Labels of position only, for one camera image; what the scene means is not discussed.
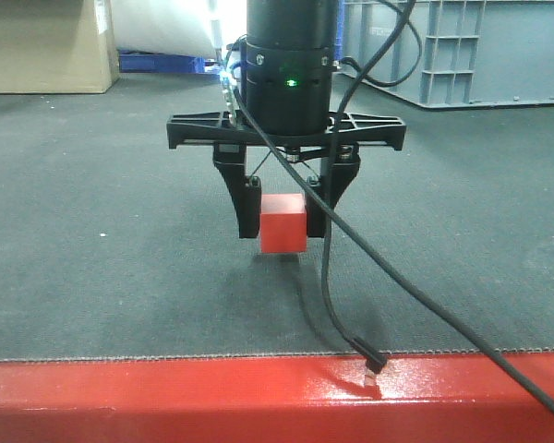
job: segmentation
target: gray carpet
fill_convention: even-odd
[[[262,256],[236,238],[211,149],[167,149],[170,114],[222,106],[201,76],[0,96],[0,360],[348,351],[320,301],[321,241]],[[409,132],[403,152],[362,150],[343,216],[497,348],[553,350],[554,108],[432,113],[364,87],[351,110]],[[275,161],[260,176],[296,191]],[[377,347],[471,348],[340,232],[334,251],[335,304]]]

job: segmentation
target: gray plastic crate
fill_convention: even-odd
[[[405,1],[395,2],[403,8]],[[375,1],[345,0],[343,55],[363,65],[397,16]],[[417,71],[383,90],[427,108],[554,103],[554,1],[432,0],[412,21],[424,43]],[[417,54],[410,32],[371,72],[394,80]],[[344,72],[353,75],[350,68]]]

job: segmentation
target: blue pallet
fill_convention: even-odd
[[[119,70],[121,72],[202,74],[205,72],[205,59],[186,55],[121,51],[119,53]]]

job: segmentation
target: red block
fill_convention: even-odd
[[[265,194],[260,203],[260,251],[305,252],[306,201],[302,194]]]

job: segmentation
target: red edge rail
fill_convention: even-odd
[[[554,397],[554,353],[509,359]],[[0,443],[554,443],[554,417],[485,357],[0,364]]]

